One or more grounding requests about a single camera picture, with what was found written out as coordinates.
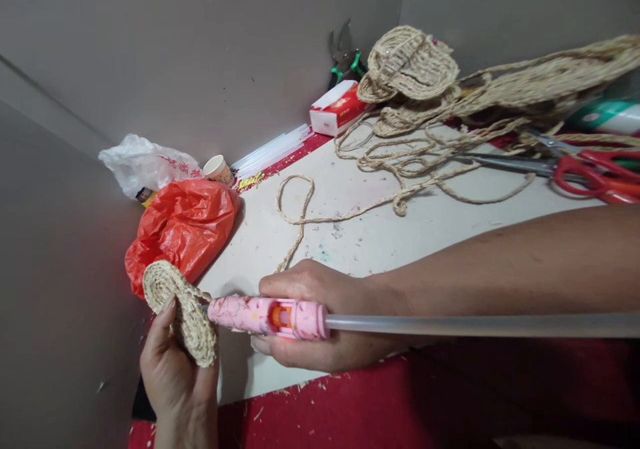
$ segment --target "paper cup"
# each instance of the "paper cup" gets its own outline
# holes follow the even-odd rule
[[[235,183],[235,177],[233,177],[222,155],[216,155],[210,159],[202,170],[205,173],[205,177],[209,180],[221,182],[229,187]]]

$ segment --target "hand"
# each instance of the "hand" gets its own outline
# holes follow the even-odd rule
[[[293,268],[260,281],[260,294],[271,298],[321,302],[330,314],[368,316],[410,315],[404,295],[371,279],[347,276],[315,262],[303,260]],[[251,344],[287,367],[324,372],[360,368],[406,348],[407,336],[367,332],[331,331],[326,341],[300,341],[277,336],[253,336]]]
[[[140,355],[145,389],[157,419],[155,447],[217,447],[218,359],[201,368],[171,334],[176,299],[156,316]]]

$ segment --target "wrist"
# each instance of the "wrist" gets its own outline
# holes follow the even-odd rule
[[[176,408],[158,414],[157,449],[214,449],[218,447],[217,405]]]
[[[365,278],[371,298],[377,302],[376,314],[371,316],[417,317],[424,316],[416,306],[409,288],[397,284],[389,273],[373,274]],[[430,340],[415,334],[387,334],[390,352],[403,352],[410,346],[422,346]]]

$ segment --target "white plastic bag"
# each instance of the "white plastic bag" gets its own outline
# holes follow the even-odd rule
[[[127,135],[120,145],[100,151],[98,158],[113,172],[129,199],[135,199],[143,187],[157,191],[173,181],[204,178],[190,155],[135,134]]]

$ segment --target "red plastic bag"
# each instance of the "red plastic bag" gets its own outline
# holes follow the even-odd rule
[[[142,275],[157,260],[171,262],[193,284],[225,245],[241,207],[240,197],[219,182],[185,180],[161,189],[125,254],[133,293],[144,300]]]

